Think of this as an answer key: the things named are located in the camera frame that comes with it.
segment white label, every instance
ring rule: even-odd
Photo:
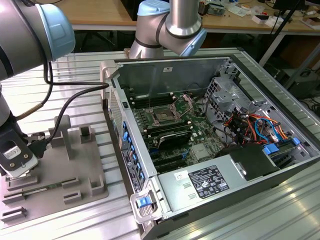
[[[177,181],[186,179],[188,177],[188,171],[184,170],[184,171],[176,172],[174,176]]]
[[[227,185],[225,182],[220,184],[220,188],[224,187],[225,185]]]
[[[165,68],[163,69],[163,72],[164,72],[164,73],[172,72],[172,69],[173,69],[173,67],[165,67]]]
[[[14,159],[16,156],[21,154],[21,150],[18,146],[14,146],[13,148],[9,149],[6,151],[3,155],[5,156],[6,159],[11,160]]]

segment sticker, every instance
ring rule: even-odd
[[[138,181],[138,178],[136,177],[135,168],[134,168],[134,165],[132,164],[131,157],[128,150],[122,151],[122,157],[126,165],[126,170],[129,173],[129,177],[133,185],[134,192],[139,193],[141,191],[140,183]]]
[[[172,69],[173,69],[173,67],[165,67],[165,68],[163,69],[163,72],[164,72],[164,73],[172,72]]]
[[[188,175],[196,192],[202,199],[229,189],[226,180],[216,165],[190,172]]]
[[[174,176],[177,181],[186,179],[188,177],[188,171],[184,170],[184,171],[176,172]]]

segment robotic arm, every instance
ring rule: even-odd
[[[0,81],[44,63],[48,66],[75,47],[72,26],[54,5],[28,6],[21,0],[0,0],[0,15]],[[38,164],[46,146],[44,141],[33,140],[31,144],[30,138],[22,133],[1,94],[0,85],[1,174],[19,177]]]
[[[163,56],[163,46],[180,56],[190,56],[202,45],[206,31],[201,28],[198,0],[146,0],[139,6],[135,41],[129,58]],[[55,136],[59,118],[76,97],[107,88],[99,82],[48,81],[51,61],[70,53],[75,47],[75,35],[62,11],[51,4],[38,5],[30,0],[0,0],[0,81],[43,64],[48,95],[23,116],[15,117],[1,94],[0,85],[0,173],[17,178],[38,164],[47,144]],[[53,134],[31,137],[24,134],[17,121],[40,109],[48,100],[53,85],[99,85],[76,93],[63,106]]]
[[[194,55],[207,35],[198,8],[198,0],[141,2],[129,58],[162,57],[163,47],[182,57]]]

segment black cable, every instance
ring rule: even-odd
[[[272,35],[272,32],[274,31],[274,29],[275,29],[275,27],[276,27],[276,25],[277,25],[279,16],[280,16],[280,13],[279,13],[278,16],[276,17],[275,24],[273,25],[273,28],[272,28],[272,30],[271,30],[271,32],[270,32],[270,35]]]
[[[83,94],[87,94],[87,93],[91,93],[91,92],[94,92],[94,91],[98,91],[98,90],[103,90],[103,89],[106,89],[109,87],[109,84],[107,83],[104,83],[104,82],[53,82],[53,70],[52,70],[52,64],[51,62],[47,62],[47,56],[46,56],[46,52],[45,52],[45,49],[44,47],[42,46],[41,44],[41,41],[39,39],[39,37],[37,36],[36,32],[34,31],[34,29],[31,27],[30,23],[28,22],[28,20],[26,19],[25,15],[23,14],[23,12],[21,11],[21,9],[19,8],[19,6],[17,5],[17,3],[13,0],[12,1],[17,13],[19,14],[19,17],[21,18],[21,20],[23,21],[24,25],[26,26],[27,30],[30,32],[30,34],[32,35],[32,37],[34,38],[37,46],[38,46],[38,49],[39,49],[39,52],[40,52],[40,56],[41,56],[41,59],[43,61],[43,78],[44,78],[44,81],[49,84],[49,91],[46,95],[46,97],[44,98],[44,100],[42,102],[46,103],[50,97],[50,94],[52,92],[52,87],[53,86],[79,86],[79,85],[99,85],[99,86],[96,86],[96,87],[92,87],[92,88],[89,88],[89,89],[85,89],[85,90],[82,90],[76,94],[74,94],[73,96],[71,96],[67,102],[65,102],[65,104],[63,105],[59,115],[58,115],[58,118],[57,118],[57,121],[55,123],[55,126],[54,126],[54,129],[53,129],[53,132],[51,134],[50,137],[48,137],[46,139],[47,143],[51,142],[52,139],[55,137],[55,135],[57,134],[57,131],[58,131],[58,128],[59,128],[59,125],[60,125],[60,122],[61,122],[61,119],[62,119],[62,116],[64,114],[64,112],[66,111],[68,105],[77,97],[83,95]],[[50,81],[48,81],[48,66],[49,66],[49,71],[50,71]]]
[[[53,71],[52,71],[52,68],[50,69],[50,82],[52,84],[49,85],[49,89],[48,89],[48,92],[46,93],[46,96],[45,98],[42,100],[41,104],[42,105],[45,105],[45,103],[49,100],[50,96],[51,96],[51,93],[52,93],[52,89],[54,88],[54,85],[53,85],[53,82],[54,82],[54,74],[53,74]]]
[[[263,58],[263,56],[265,55],[265,53],[268,51],[268,49],[270,48],[270,46],[273,44],[273,42],[276,40],[276,38],[278,37],[279,33],[282,31],[282,29],[284,28],[284,26],[287,24],[287,22],[290,20],[291,16],[294,14],[295,10],[298,8],[299,4],[302,2],[303,0],[297,0],[294,7],[290,10],[290,12],[288,13],[288,15],[284,18],[283,22],[280,24],[280,26],[278,27],[278,29],[276,30],[276,32],[272,35],[272,39],[270,41],[270,43],[267,45],[267,47],[265,48],[265,50],[260,54],[260,56],[256,59],[257,62],[260,62],[260,60]]]
[[[57,3],[60,3],[60,2],[62,2],[63,0],[58,0],[58,1],[54,1],[54,2],[46,2],[46,3],[43,3],[43,2],[39,2],[39,1],[34,1],[36,4],[40,4],[40,5],[42,5],[42,4],[57,4]]]
[[[267,5],[270,8],[273,8],[274,6],[270,6],[269,4],[267,4],[267,2],[265,2],[265,5]]]
[[[50,137],[48,137],[46,139],[47,143],[50,143],[52,141],[52,139],[54,139],[55,135],[57,134],[57,131],[58,131],[58,128],[59,128],[59,125],[60,125],[60,122],[61,122],[61,119],[67,109],[67,107],[69,106],[69,104],[74,100],[76,99],[77,97],[83,95],[83,94],[87,94],[87,93],[91,93],[91,92],[94,92],[94,91],[98,91],[98,90],[103,90],[103,89],[106,89],[107,87],[109,87],[109,84],[108,83],[105,83],[104,85],[101,85],[101,86],[96,86],[96,87],[91,87],[89,89],[85,89],[85,90],[82,90],[82,91],[79,91],[77,92],[76,94],[74,94],[72,97],[70,97],[66,102],[65,104],[63,105],[63,107],[61,108],[61,111],[57,117],[57,120],[56,120],[56,123],[55,123],[55,126],[54,126],[54,129],[53,129],[53,132],[51,134]]]

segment light blue robot joint cap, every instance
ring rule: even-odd
[[[75,33],[67,17],[55,5],[35,5],[39,11],[51,49],[52,60],[71,53],[76,45]]]
[[[170,4],[160,0],[146,0],[139,5],[138,16],[153,16],[165,14],[170,11]]]

